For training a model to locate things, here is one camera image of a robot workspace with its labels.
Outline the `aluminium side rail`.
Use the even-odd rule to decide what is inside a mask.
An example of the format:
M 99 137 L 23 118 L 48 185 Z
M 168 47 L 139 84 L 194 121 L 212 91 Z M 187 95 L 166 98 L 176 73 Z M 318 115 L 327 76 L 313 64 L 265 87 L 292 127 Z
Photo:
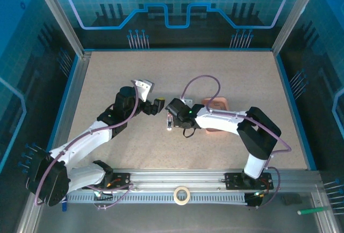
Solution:
M 89 51 L 85 52 L 83 57 L 75 57 L 46 147 L 47 152 L 63 145 L 68 140 L 90 58 Z

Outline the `dark grey foam pad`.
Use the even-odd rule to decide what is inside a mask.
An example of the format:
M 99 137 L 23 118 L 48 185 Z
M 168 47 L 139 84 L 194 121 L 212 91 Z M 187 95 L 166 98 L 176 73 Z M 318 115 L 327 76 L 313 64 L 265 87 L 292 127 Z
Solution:
M 283 194 L 282 195 L 282 202 L 286 206 L 303 203 L 301 196 L 297 193 Z

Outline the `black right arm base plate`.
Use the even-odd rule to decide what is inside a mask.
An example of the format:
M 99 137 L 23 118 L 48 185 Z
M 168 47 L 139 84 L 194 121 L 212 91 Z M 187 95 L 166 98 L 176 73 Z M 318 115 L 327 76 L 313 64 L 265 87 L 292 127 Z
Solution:
M 221 180 L 226 185 L 227 190 L 265 190 L 274 189 L 272 176 L 270 173 L 262 173 L 257 179 L 253 179 L 244 172 L 225 173 Z

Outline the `aluminium frame post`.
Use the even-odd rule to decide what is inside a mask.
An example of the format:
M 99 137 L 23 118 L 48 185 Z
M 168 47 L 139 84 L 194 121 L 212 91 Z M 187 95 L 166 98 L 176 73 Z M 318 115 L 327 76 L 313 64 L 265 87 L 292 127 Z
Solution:
M 77 56 L 82 59 L 90 58 L 91 54 L 85 53 L 85 50 L 60 2 L 58 0 L 45 0 L 45 2 Z
M 300 16 L 302 15 L 305 7 L 307 6 L 309 0 L 296 0 L 293 8 L 291 9 L 284 25 L 281 28 L 273 46 L 272 46 L 272 53 L 274 57 L 280 53 L 283 45 L 285 44 L 286 40 L 288 39 L 290 33 L 292 32 L 293 28 L 295 27 L 296 23 L 298 22 Z

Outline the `beige masking tape roll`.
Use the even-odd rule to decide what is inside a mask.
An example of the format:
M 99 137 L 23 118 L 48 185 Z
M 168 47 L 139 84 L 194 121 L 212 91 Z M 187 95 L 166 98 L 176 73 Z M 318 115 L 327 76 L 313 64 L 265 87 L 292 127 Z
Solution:
M 178 197 L 178 193 L 180 191 L 183 191 L 186 193 L 186 197 L 184 200 L 181 200 L 179 199 Z M 175 190 L 174 190 L 174 193 L 173 193 L 173 198 L 174 198 L 174 202 L 179 205 L 179 206 L 183 206 L 183 205 L 186 205 L 189 201 L 190 201 L 190 198 L 191 198 L 191 194 L 190 194 L 190 191 L 187 187 L 185 186 L 178 186 Z

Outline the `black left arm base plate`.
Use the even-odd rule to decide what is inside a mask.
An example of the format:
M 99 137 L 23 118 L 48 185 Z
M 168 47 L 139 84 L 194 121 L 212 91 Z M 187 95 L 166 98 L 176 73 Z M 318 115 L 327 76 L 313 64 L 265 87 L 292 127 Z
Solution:
M 82 189 L 128 189 L 128 184 L 130 183 L 130 174 L 129 173 L 118 173 L 112 172 L 106 174 L 102 181 L 98 184 L 91 185 L 91 188 L 88 186 L 82 187 Z

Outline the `green pen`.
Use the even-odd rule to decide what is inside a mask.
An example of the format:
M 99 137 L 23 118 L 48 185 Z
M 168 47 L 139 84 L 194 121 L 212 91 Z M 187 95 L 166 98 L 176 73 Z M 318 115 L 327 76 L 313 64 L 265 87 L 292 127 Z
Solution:
M 328 206 L 297 210 L 298 215 L 307 215 L 329 210 Z

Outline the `aluminium mounting rail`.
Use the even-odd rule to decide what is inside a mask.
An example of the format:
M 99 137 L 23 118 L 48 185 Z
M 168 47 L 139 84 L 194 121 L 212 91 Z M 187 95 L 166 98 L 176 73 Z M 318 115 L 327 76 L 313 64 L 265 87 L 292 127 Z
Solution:
M 139 192 L 171 193 L 177 187 L 184 186 L 190 192 L 225 192 L 226 186 L 222 179 L 225 173 L 240 173 L 241 169 L 232 170 L 183 170 L 183 169 L 114 169 L 115 173 L 129 173 L 134 190 Z M 323 190 L 323 183 L 318 171 L 279 169 L 281 177 L 278 185 L 277 172 L 268 169 L 274 188 L 282 192 L 315 192 Z

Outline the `pink plastic tray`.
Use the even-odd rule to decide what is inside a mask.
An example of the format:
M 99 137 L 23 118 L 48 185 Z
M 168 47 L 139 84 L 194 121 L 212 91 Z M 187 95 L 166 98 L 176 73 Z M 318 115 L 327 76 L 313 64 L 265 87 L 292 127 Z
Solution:
M 229 111 L 228 100 L 224 97 L 215 97 L 209 104 L 209 108 Z M 218 135 L 223 133 L 223 131 L 213 128 L 207 128 L 205 131 L 208 135 Z

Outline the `blue table border trim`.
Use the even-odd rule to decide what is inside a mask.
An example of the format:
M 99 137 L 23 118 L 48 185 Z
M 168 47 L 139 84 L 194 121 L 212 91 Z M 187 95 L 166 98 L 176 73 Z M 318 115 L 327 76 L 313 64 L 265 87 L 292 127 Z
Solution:
M 93 51 L 68 140 L 87 129 L 133 79 L 153 82 L 149 99 L 167 102 L 184 95 L 199 103 L 215 93 L 232 111 L 260 108 L 291 146 L 276 145 L 270 165 L 280 169 L 315 168 L 295 102 L 288 93 L 282 63 L 268 51 Z M 113 140 L 79 162 L 101 160 L 113 168 L 242 169 L 248 152 L 232 133 L 185 138 L 181 129 L 167 130 L 167 113 L 140 114 Z

